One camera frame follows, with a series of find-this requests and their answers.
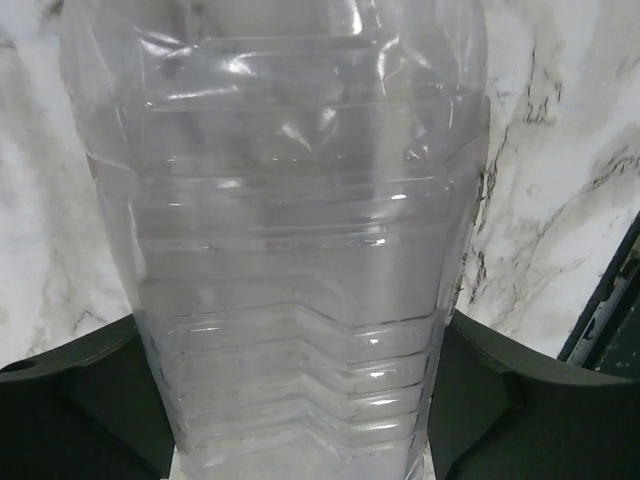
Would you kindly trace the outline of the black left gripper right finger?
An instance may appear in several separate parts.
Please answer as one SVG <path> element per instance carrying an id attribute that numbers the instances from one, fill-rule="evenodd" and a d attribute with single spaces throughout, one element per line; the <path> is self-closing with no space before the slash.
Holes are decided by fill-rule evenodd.
<path id="1" fill-rule="evenodd" d="M 636 479 L 639 383 L 571 366 L 455 313 L 428 437 L 439 479 Z"/>

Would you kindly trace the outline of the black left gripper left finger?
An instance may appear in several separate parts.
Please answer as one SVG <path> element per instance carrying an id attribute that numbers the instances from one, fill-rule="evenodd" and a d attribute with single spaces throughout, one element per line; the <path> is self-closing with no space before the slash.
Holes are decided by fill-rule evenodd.
<path id="1" fill-rule="evenodd" d="M 1 370 L 4 479 L 166 479 L 174 448 L 131 316 Z"/>

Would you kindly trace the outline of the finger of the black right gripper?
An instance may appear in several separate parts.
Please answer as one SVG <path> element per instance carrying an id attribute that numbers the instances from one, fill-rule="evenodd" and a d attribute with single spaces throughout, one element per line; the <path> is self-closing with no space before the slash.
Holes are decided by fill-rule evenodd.
<path id="1" fill-rule="evenodd" d="M 558 359 L 597 373 L 639 378 L 639 220 L 624 235 Z"/>

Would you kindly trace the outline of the clear bottle yellow label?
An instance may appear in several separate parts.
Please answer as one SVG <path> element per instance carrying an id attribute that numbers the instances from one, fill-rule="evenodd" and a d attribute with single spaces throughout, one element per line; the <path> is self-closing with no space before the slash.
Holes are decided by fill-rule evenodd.
<path id="1" fill-rule="evenodd" d="M 61 73 L 191 479 L 419 479 L 487 159 L 478 1 L 68 1 Z"/>

